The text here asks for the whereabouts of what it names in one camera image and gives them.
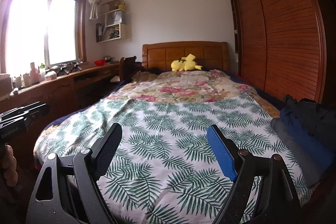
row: hand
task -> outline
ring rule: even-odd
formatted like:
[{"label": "hand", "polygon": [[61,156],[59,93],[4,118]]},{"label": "hand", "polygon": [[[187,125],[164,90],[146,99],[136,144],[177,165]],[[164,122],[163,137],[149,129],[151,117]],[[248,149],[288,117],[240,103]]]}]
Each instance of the hand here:
[{"label": "hand", "polygon": [[14,158],[13,149],[6,145],[6,154],[0,160],[0,165],[4,169],[4,177],[9,187],[17,184],[16,159]]}]

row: bed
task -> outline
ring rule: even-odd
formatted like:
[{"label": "bed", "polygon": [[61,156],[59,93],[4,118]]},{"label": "bed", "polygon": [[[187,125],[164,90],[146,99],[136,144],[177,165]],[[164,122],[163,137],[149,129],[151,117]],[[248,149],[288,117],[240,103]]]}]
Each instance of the bed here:
[{"label": "bed", "polygon": [[[138,71],[132,81],[93,106],[46,128],[34,156],[74,155],[91,147],[113,122],[123,138],[98,185],[121,223],[212,223],[232,183],[222,174],[206,139],[216,124],[239,148],[254,155],[282,155],[304,205],[312,195],[291,152],[270,127],[279,111],[246,84],[232,81],[225,42],[144,45],[143,67],[169,69],[189,53],[207,71]],[[260,177],[256,177],[242,221],[250,219]]]}]

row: red bowl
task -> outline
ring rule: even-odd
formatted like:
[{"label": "red bowl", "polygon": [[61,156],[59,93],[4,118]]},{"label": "red bowl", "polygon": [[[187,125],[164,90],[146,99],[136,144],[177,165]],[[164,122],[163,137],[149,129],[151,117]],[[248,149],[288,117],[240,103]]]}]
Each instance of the red bowl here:
[{"label": "red bowl", "polygon": [[94,63],[96,64],[97,67],[101,67],[105,65],[105,60],[97,60]]}]

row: green leaf pattern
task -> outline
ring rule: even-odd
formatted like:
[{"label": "green leaf pattern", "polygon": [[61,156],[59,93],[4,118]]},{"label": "green leaf pattern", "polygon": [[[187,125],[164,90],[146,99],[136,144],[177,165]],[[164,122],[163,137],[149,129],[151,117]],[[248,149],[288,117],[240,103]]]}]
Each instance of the green leaf pattern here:
[{"label": "green leaf pattern", "polygon": [[[103,99],[74,114],[49,135],[39,137],[35,154],[75,155],[105,135],[113,122],[123,128],[112,163],[98,186],[111,212],[125,223],[211,223],[232,182],[208,144],[216,124],[239,148],[254,155],[282,155],[301,204],[312,191],[291,152],[270,128],[271,117],[242,94],[214,103],[158,103]],[[256,177],[241,221],[251,218],[261,177]]]}]

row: sliding wardrobe door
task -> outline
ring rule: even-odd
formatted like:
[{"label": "sliding wardrobe door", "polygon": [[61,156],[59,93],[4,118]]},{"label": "sliding wardrobe door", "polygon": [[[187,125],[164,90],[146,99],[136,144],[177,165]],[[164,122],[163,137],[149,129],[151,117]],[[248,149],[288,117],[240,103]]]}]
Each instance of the sliding wardrobe door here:
[{"label": "sliding wardrobe door", "polygon": [[264,89],[266,75],[266,41],[260,0],[236,0],[241,28],[241,76]]},{"label": "sliding wardrobe door", "polygon": [[315,0],[261,0],[267,41],[265,91],[319,100],[323,42]]}]

